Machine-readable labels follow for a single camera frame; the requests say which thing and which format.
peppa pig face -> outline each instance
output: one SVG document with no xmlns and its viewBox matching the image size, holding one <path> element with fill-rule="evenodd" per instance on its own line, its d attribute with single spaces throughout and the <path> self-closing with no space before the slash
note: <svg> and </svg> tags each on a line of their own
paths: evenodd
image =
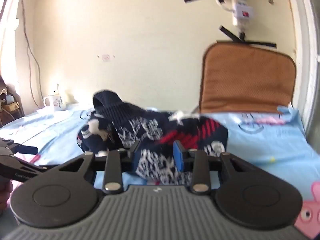
<svg viewBox="0 0 320 240">
<path fill-rule="evenodd" d="M 313 201 L 304 201 L 295 226 L 310 239 L 320 234 L 320 182 L 311 186 Z"/>
</svg>

white power strip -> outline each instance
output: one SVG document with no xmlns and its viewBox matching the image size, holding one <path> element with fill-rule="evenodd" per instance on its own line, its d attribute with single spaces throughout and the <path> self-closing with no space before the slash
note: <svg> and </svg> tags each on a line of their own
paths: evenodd
<svg viewBox="0 0 320 240">
<path fill-rule="evenodd" d="M 236 26 L 240 32 L 248 27 L 249 21 L 253 18 L 253 8 L 248 6 L 247 0 L 231 0 L 233 8 L 233 25 Z"/>
</svg>

silver screw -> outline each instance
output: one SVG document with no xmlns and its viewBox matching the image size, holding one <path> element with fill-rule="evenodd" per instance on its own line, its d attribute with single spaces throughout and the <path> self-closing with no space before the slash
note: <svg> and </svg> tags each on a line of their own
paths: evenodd
<svg viewBox="0 0 320 240">
<path fill-rule="evenodd" d="M 107 183 L 106 185 L 104 185 L 104 188 L 105 188 L 106 190 L 112 190 L 112 191 L 114 191 L 114 190 L 120 189 L 120 188 L 121 188 L 121 185 L 120 185 L 119 183 L 117 183 L 117 182 L 109 182 L 109 183 Z"/>
<path fill-rule="evenodd" d="M 209 190 L 209 187 L 208 187 L 208 185 L 206 185 L 206 184 L 195 184 L 195 185 L 193 186 L 193 190 L 194 190 L 195 192 L 206 192 L 206 191 Z"/>
</svg>

brown cushion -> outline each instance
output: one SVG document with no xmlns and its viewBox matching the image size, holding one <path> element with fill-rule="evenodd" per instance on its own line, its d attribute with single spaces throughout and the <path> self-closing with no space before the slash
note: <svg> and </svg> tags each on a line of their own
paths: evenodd
<svg viewBox="0 0 320 240">
<path fill-rule="evenodd" d="M 204 54 L 200 113 L 276 113 L 292 101 L 296 65 L 287 55 L 235 42 Z"/>
</svg>

mug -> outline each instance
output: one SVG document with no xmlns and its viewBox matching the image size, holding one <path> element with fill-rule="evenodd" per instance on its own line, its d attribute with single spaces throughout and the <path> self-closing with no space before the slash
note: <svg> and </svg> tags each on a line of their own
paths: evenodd
<svg viewBox="0 0 320 240">
<path fill-rule="evenodd" d="M 50 106 L 47 106 L 45 100 L 49 99 Z M 66 108 L 66 103 L 62 100 L 62 97 L 57 95 L 49 95 L 43 99 L 43 104 L 45 107 L 50 107 L 54 111 L 62 111 Z"/>
</svg>

